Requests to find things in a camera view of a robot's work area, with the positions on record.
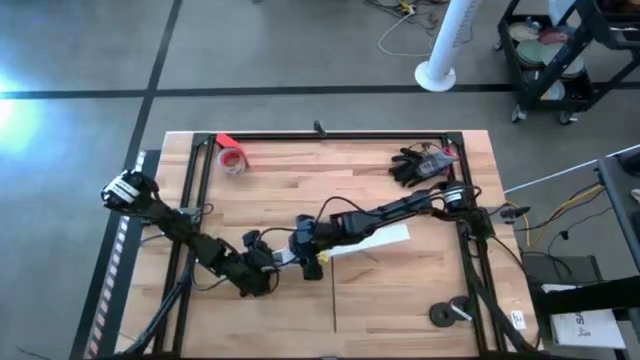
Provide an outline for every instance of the wooden tabletop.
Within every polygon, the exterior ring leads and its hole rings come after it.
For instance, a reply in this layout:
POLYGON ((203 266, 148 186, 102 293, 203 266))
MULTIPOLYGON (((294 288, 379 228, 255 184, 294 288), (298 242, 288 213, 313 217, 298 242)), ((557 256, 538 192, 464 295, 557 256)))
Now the wooden tabletop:
MULTIPOLYGON (((180 202, 192 135, 167 133, 164 141, 156 180, 170 206, 180 202)), ((463 135, 473 183, 483 190, 479 205, 499 206, 505 199, 488 133, 464 131, 463 135)), ((365 209, 397 200, 412 190, 400 187, 387 170, 391 156, 410 144, 407 140, 243 142, 251 168, 241 176, 228 177, 214 165, 207 202, 215 210, 205 216, 202 231, 242 248, 244 233, 294 226, 296 215, 315 216, 333 195, 347 197, 365 209)), ((196 190, 192 196, 193 204, 196 190)), ((344 210, 350 210, 349 205, 332 202, 325 214, 344 210)), ((455 225, 427 216, 405 224, 410 240, 339 257, 333 266, 324 267, 321 281, 304 281, 301 270, 293 267, 283 270, 278 289, 265 297, 240 298, 229 283, 208 292, 193 290, 183 356, 477 355, 470 322, 437 328, 428 319, 432 304, 467 294, 455 225)), ((495 229, 518 254, 512 228, 495 225, 495 229)), ((145 236, 154 233, 157 230, 151 229, 145 236)), ((278 249, 286 246, 288 236, 274 231, 265 238, 278 249)), ((170 245, 160 239, 139 250, 118 350, 131 344, 129 338, 138 336, 160 304, 170 245)), ((493 241, 489 259, 501 308, 507 315, 522 311, 527 326, 522 333, 535 342, 538 327, 522 271, 493 241)), ((202 285, 217 280, 199 267, 196 279, 202 285)), ((170 320, 167 343, 172 339, 176 313, 170 320)), ((485 309, 485 332, 494 347, 487 315, 485 309)))

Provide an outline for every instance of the tape roll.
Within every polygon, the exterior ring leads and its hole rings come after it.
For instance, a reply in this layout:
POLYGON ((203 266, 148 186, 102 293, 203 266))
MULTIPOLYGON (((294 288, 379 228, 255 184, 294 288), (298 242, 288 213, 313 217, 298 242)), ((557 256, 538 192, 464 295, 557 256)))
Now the tape roll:
POLYGON ((240 149, 226 147, 218 153, 218 164, 229 175, 240 175, 247 169, 247 159, 240 149))

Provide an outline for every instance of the concrete floor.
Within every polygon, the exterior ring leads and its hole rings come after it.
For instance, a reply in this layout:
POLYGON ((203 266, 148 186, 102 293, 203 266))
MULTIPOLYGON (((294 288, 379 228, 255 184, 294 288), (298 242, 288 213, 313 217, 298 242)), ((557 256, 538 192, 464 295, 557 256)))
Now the concrete floor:
MULTIPOLYGON (((507 2, 480 8, 473 40, 456 61, 460 84, 508 82, 504 56, 493 50, 507 2)), ((0 91, 33 97, 30 91, 146 89, 173 3, 1 2, 0 91)), ((525 1, 521 11, 545 13, 545 3, 525 1)), ((376 46, 395 21, 359 0, 184 0, 158 88, 413 85, 421 59, 388 56, 376 46)), ((419 26, 403 24, 386 46, 421 52, 429 40, 419 26)), ((628 60, 597 44, 585 57, 596 81, 628 60)), ((639 79, 636 71, 628 81, 639 79)), ((68 357, 107 218, 99 190, 122 167, 139 95, 0 100, 1 358, 27 358, 16 346, 68 357)), ((515 101, 500 92, 163 97, 153 101, 142 148, 158 148, 168 130, 297 130, 311 129, 314 120, 331 130, 488 129, 510 188, 638 143, 639 95, 614 91, 569 127, 559 126, 554 114, 511 124, 515 101)), ((590 171, 580 171, 510 197, 532 206, 532 221, 541 220, 593 181, 590 171)), ((552 230, 606 206, 603 196, 552 230)), ((607 278, 637 273, 611 213, 576 229, 575 239, 555 253, 594 254, 607 278)), ((638 356, 637 341, 627 340, 638 356)))

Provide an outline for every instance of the black cart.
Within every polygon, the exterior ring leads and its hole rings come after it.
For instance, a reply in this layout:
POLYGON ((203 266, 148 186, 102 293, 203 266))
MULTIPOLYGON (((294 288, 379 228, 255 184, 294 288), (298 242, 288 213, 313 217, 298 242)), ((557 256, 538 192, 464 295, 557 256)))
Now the black cart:
POLYGON ((496 44, 496 50, 504 49, 511 81, 515 86, 517 105, 511 117, 514 123, 526 119, 529 111, 540 110, 556 111, 560 115, 561 124, 572 124, 578 120, 580 113, 589 110, 640 65, 638 50, 640 49, 640 13, 606 13, 600 8, 601 0, 576 0, 576 3, 568 9, 557 25, 566 25, 569 17, 577 11, 581 20, 580 26, 569 37, 551 63, 540 71, 539 76, 533 81, 525 81, 523 78, 525 69, 521 66, 516 54, 516 47, 519 43, 511 38, 509 26, 513 23, 527 21, 538 22, 543 29, 553 27, 553 25, 549 16, 514 15, 513 12, 519 3, 520 0, 512 0, 500 19, 498 24, 500 40, 496 44), (633 59, 602 86, 594 87, 586 69, 575 78, 562 78, 565 69, 573 63, 592 40, 602 43, 611 50, 630 51, 633 59), (564 85, 564 98, 559 100, 541 99, 557 80, 561 80, 564 85))

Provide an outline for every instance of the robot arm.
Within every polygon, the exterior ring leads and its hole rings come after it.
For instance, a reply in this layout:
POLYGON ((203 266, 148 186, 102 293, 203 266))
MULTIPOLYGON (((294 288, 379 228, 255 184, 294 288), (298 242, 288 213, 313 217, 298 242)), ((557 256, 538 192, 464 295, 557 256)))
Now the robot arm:
MULTIPOLYGON (((225 240, 200 233, 191 217, 165 204, 158 184, 140 172, 125 170, 101 192, 104 206, 124 215, 139 217, 158 226, 164 235, 192 249, 198 262, 218 276, 226 276, 240 289, 240 295, 262 296, 271 292, 270 277, 277 271, 273 250, 260 239, 258 231, 244 235, 247 251, 238 252, 225 240)), ((431 215, 443 221, 464 220, 472 233, 493 233, 486 210, 475 206, 473 189, 461 183, 438 183, 428 190, 370 211, 347 211, 317 222, 309 215, 296 217, 296 231, 289 238, 289 250, 302 266, 305 280, 322 279, 318 253, 335 246, 357 244, 377 229, 415 215, 431 215), (440 199, 444 208, 433 206, 440 199)))
POLYGON ((125 170, 102 189, 105 207, 124 215, 139 217, 157 225, 171 241, 187 245, 200 264, 213 270, 240 289, 240 295, 271 292, 270 277, 275 270, 273 251, 255 233, 245 236, 247 252, 239 253, 220 238, 197 231, 191 217, 165 204, 158 185, 140 172, 125 170))
POLYGON ((443 221, 464 220, 474 234, 493 235, 489 215, 473 202, 473 188, 461 183, 442 182, 370 211, 347 211, 316 222, 312 216, 296 217, 296 231, 289 237, 289 249, 299 259, 305 280, 320 280, 322 266, 317 254, 335 246, 357 244, 384 226, 416 215, 430 215, 443 221), (444 208, 433 206, 440 199, 444 208))

